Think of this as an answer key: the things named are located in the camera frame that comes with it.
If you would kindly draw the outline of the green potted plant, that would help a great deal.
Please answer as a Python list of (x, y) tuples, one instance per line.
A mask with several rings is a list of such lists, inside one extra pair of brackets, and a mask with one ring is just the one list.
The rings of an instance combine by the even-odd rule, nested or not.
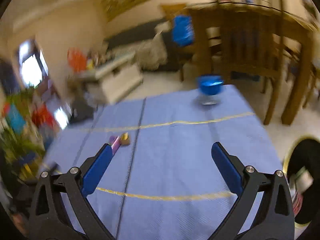
[(10, 94), (1, 106), (1, 149), (9, 170), (21, 180), (34, 179), (46, 153), (42, 136), (32, 122), (33, 86)]

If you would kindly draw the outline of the blue lidded glass jar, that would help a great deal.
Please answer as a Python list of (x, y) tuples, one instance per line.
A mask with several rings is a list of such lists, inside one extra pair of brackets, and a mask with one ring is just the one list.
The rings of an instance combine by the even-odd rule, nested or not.
[(197, 78), (199, 89), (198, 101), (204, 106), (216, 105), (220, 102), (224, 81), (219, 75), (203, 75)]

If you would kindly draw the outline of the dark sofa with lace cover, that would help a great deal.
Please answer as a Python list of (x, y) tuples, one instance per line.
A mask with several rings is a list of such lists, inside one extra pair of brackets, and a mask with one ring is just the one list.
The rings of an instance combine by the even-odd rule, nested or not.
[(104, 41), (114, 57), (134, 53), (142, 70), (176, 72), (181, 68), (169, 22), (164, 18), (140, 24)]

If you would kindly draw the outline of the orange bag on cabinet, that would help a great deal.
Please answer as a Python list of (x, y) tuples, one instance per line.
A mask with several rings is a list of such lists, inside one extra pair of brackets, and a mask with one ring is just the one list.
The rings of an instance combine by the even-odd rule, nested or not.
[(86, 70), (87, 57), (78, 48), (69, 48), (67, 61), (74, 73)]

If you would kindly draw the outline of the purple green tube wrapper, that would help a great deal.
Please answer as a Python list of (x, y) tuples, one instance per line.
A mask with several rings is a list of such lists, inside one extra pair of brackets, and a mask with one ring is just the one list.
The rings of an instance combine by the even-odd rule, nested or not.
[(112, 154), (115, 155), (120, 146), (128, 146), (131, 143), (128, 133), (123, 133), (120, 136), (111, 136), (109, 142), (112, 148)]

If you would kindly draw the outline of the blue plastic bag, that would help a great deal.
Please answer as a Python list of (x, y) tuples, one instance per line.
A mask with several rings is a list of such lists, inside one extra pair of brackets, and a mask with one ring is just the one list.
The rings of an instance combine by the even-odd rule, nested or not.
[(179, 47), (185, 47), (194, 42), (194, 29), (190, 16), (177, 15), (173, 20), (172, 40)]

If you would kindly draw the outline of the wooden dining table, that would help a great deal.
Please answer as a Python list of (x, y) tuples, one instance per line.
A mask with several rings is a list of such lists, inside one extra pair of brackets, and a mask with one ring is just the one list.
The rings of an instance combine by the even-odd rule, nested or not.
[(200, 74), (220, 74), (226, 84), (231, 82), (232, 72), (259, 75), (265, 82), (271, 82), (265, 125), (272, 119), (280, 94), (284, 40), (288, 38), (300, 44), (299, 70), (281, 116), (282, 124), (291, 125), (309, 83), (313, 30), (291, 15), (258, 5), (201, 4), (190, 5), (187, 10), (195, 33)]

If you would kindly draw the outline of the wooden dining chair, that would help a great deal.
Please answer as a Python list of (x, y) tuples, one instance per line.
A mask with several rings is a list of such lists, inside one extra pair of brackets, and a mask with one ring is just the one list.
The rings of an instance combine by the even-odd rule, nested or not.
[(229, 83), (233, 72), (259, 75), (272, 85), (272, 95), (280, 91), (283, 62), (284, 12), (263, 5), (221, 4), (206, 11), (211, 27), (221, 36), (221, 63), (218, 71)]

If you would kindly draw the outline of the blue tablecloth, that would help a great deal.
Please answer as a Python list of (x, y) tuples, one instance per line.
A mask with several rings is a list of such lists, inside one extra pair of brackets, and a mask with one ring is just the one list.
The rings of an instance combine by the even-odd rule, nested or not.
[(232, 85), (217, 105), (199, 91), (175, 92), (99, 107), (93, 120), (61, 131), (43, 161), (58, 172), (80, 166), (111, 136), (126, 132), (95, 192), (88, 197), (116, 239), (207, 239), (236, 200), (211, 156), (220, 142), (244, 165), (281, 169), (267, 132)]

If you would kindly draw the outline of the white tv cabinet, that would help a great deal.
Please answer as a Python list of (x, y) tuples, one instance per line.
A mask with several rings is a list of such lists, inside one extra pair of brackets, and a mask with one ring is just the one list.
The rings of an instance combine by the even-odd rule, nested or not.
[(67, 87), (75, 95), (88, 93), (97, 103), (114, 105), (143, 83), (134, 52), (114, 58), (93, 70), (73, 74)]

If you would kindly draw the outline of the white round trash bin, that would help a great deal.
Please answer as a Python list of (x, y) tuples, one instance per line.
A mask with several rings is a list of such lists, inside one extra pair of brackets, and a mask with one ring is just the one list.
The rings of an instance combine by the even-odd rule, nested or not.
[(304, 228), (319, 213), (319, 139), (297, 139), (284, 157), (283, 172), (291, 194), (295, 227)]

